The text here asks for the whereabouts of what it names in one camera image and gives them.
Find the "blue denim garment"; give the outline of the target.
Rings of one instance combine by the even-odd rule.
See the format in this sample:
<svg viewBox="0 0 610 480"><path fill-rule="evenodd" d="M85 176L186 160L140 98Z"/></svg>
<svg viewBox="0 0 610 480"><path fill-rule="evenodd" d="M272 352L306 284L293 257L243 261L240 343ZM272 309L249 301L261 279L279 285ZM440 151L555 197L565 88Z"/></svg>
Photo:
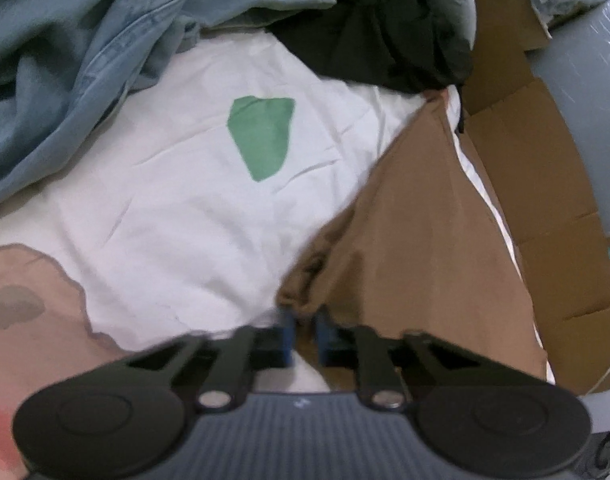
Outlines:
<svg viewBox="0 0 610 480"><path fill-rule="evenodd" d="M332 0L0 0L0 204L60 171L130 92L203 32Z"/></svg>

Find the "brown cardboard sheet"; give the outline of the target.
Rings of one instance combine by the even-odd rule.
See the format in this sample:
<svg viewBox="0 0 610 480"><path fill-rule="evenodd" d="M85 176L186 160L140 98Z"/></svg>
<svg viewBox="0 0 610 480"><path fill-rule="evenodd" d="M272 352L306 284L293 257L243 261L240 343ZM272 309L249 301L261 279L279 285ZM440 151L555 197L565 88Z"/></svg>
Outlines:
<svg viewBox="0 0 610 480"><path fill-rule="evenodd" d="M549 36L530 0L475 0L466 132L518 248L556 382L610 390L610 277L598 206L570 130L526 53Z"/></svg>

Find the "dark grey pillow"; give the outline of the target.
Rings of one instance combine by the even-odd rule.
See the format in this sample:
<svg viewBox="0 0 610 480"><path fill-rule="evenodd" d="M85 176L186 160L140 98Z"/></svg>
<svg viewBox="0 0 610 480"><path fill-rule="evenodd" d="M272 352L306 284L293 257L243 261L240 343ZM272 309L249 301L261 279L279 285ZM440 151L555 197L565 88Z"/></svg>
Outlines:
<svg viewBox="0 0 610 480"><path fill-rule="evenodd" d="M334 0L270 32L320 76L405 93L461 87L472 73L475 0Z"/></svg>

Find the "cream bear print bedsheet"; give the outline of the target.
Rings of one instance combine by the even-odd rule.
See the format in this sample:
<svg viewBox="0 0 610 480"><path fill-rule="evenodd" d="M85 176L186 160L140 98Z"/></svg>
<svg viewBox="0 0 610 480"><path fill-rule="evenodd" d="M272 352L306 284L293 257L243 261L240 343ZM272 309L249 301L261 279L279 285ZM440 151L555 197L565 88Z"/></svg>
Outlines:
<svg viewBox="0 0 610 480"><path fill-rule="evenodd" d="M273 316L297 257L424 105L220 28L0 204L0 479L29 393L167 337Z"/></svg>

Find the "brown printed t-shirt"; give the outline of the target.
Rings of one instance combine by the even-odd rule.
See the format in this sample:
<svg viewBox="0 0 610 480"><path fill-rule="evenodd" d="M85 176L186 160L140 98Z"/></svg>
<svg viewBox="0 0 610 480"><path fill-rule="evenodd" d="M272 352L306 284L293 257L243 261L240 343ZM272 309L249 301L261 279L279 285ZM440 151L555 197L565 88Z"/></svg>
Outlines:
<svg viewBox="0 0 610 480"><path fill-rule="evenodd" d="M547 355L498 218L463 170L444 98L429 99L277 293L310 318L395 338L423 330L537 378Z"/></svg>

